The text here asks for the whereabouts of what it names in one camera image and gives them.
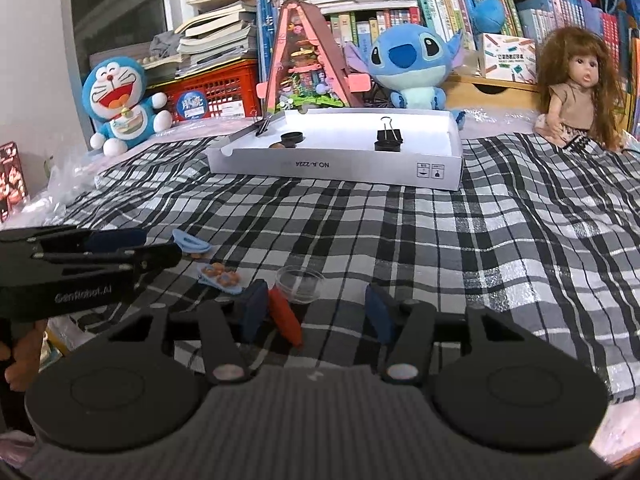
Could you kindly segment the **person's hand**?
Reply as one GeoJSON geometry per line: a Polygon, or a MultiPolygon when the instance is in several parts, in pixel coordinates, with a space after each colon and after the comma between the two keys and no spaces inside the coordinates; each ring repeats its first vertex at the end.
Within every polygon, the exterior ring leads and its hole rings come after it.
{"type": "Polygon", "coordinates": [[[12,350],[5,344],[1,345],[1,361],[14,359],[4,372],[4,378],[12,391],[26,391],[37,377],[47,325],[47,320],[35,322],[34,327],[17,341],[12,350]]]}

